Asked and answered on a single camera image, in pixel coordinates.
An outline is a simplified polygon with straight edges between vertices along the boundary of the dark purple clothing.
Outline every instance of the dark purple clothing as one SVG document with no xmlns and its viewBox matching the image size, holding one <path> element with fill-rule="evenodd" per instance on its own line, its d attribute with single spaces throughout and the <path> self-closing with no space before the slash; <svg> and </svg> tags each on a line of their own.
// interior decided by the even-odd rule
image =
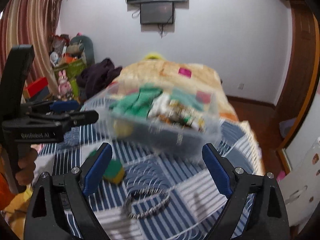
<svg viewBox="0 0 320 240">
<path fill-rule="evenodd" d="M 77 84 L 79 87 L 85 88 L 87 99 L 106 88 L 117 76 L 120 75 L 122 67 L 113 65 L 109 58 L 102 62 L 92 65 L 84 69 L 77 76 Z"/>
</svg>

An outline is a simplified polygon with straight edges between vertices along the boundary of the red box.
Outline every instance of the red box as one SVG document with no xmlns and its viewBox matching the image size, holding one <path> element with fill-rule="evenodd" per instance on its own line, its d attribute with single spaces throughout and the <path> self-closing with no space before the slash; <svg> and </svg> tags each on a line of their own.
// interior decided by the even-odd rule
<svg viewBox="0 0 320 240">
<path fill-rule="evenodd" d="M 38 78 L 23 90 L 23 97 L 29 99 L 48 85 L 46 77 Z"/>
</svg>

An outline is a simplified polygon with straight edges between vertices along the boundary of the clear plastic box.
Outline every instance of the clear plastic box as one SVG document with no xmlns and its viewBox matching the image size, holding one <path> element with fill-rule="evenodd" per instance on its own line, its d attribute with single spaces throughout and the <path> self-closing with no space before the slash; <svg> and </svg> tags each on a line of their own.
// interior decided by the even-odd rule
<svg viewBox="0 0 320 240">
<path fill-rule="evenodd" d="M 138 92 L 142 85 L 144 84 L 131 80 L 113 83 L 85 103 L 84 109 L 94 109 L 99 113 L 99 119 L 93 125 L 96 132 L 107 138 L 140 143 L 153 148 L 156 152 L 164 152 L 193 162 L 202 161 L 204 144 L 219 145 L 221 141 L 219 113 L 215 95 L 211 92 L 197 91 L 196 94 L 193 93 L 195 98 L 203 103 L 201 115 L 205 122 L 204 132 L 190 128 L 181 129 L 135 116 L 123 116 L 109 110 L 111 103 L 125 95 Z M 176 88 L 166 83 L 153 85 L 165 91 Z"/>
</svg>

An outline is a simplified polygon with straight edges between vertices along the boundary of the green box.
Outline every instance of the green box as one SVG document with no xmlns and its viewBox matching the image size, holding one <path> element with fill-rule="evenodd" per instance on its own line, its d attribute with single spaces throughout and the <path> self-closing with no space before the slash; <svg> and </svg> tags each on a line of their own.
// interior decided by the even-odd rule
<svg viewBox="0 0 320 240">
<path fill-rule="evenodd" d="M 54 74 L 56 76 L 56 79 L 59 78 L 59 71 L 66 70 L 66 74 L 68 77 L 68 80 L 71 80 L 72 78 L 75 78 L 76 76 L 80 75 L 80 73 L 87 67 L 86 64 L 82 61 L 82 59 L 78 59 L 74 62 L 71 62 L 69 64 L 64 64 L 60 67 L 54 68 Z"/>
<path fill-rule="evenodd" d="M 75 78 L 70 79 L 73 95 L 77 98 L 79 96 L 79 88 Z"/>
</svg>

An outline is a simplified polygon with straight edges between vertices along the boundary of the bracelet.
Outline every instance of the bracelet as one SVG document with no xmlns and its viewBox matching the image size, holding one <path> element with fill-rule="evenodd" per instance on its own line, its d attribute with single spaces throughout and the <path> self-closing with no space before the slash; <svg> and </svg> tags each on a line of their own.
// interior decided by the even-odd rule
<svg viewBox="0 0 320 240">
<path fill-rule="evenodd" d="M 159 194 L 159 195 L 165 196 L 165 198 L 163 200 L 161 200 L 157 205 L 149 208 L 145 212 L 133 214 L 131 212 L 131 203 L 132 203 L 133 197 L 137 196 L 137 195 L 145 195 L 145 194 L 150 194 L 150 195 Z M 169 198 L 170 198 L 169 191 L 166 189 L 143 188 L 143 189 L 139 189 L 139 190 L 135 190 L 135 191 L 130 192 L 124 201 L 123 207 L 126 210 L 129 218 L 143 219 L 143 218 L 146 218 L 150 215 L 153 215 L 154 213 L 158 212 L 161 208 L 163 208 L 169 202 Z"/>
</svg>

